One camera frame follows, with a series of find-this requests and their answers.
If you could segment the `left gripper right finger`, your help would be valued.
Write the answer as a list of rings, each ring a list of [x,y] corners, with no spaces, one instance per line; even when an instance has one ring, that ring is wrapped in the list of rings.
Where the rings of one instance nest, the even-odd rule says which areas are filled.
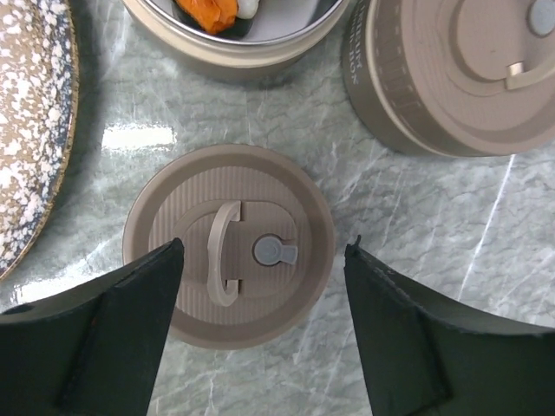
[[[344,275],[375,415],[551,415],[554,331],[457,302],[359,244]]]

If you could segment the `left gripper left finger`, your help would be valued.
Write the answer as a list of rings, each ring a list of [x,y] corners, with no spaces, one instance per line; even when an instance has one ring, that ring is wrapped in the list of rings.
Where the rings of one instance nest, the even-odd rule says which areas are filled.
[[[3,415],[145,415],[184,265],[173,241],[1,314]]]

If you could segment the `brown round lid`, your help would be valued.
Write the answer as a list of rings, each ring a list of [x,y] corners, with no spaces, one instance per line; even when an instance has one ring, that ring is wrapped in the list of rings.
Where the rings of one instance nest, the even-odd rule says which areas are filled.
[[[384,110],[373,134],[406,154],[501,156],[554,138],[554,80],[506,85],[511,66],[546,61],[529,1],[374,1],[366,48]]]
[[[193,151],[150,179],[127,216],[123,260],[176,238],[184,261],[172,333],[220,350],[260,345],[304,319],[336,248],[311,178],[279,153],[240,144]]]

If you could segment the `orange fried piece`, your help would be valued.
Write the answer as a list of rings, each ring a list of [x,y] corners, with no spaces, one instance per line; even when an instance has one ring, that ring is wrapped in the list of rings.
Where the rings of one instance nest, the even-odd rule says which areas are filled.
[[[238,16],[237,0],[176,0],[208,34],[216,35],[235,24]]]

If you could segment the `red-centre sushi roll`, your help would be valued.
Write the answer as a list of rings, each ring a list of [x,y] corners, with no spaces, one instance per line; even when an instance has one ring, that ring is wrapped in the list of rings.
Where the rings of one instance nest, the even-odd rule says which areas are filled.
[[[219,32],[216,35],[211,35],[211,36],[219,36],[219,37],[224,37],[226,39],[238,40],[238,39],[244,38],[249,33],[249,31],[251,30],[254,16],[258,12],[259,1],[258,0],[253,0],[253,1],[237,0],[237,1],[238,1],[238,16],[236,18],[235,24],[229,29],[226,29],[222,32]],[[177,5],[175,1],[174,1],[173,8],[174,8],[173,13],[176,19],[192,27],[193,29],[199,29],[201,31],[204,31],[195,22],[195,20],[192,17],[190,17],[185,11],[183,11]]]

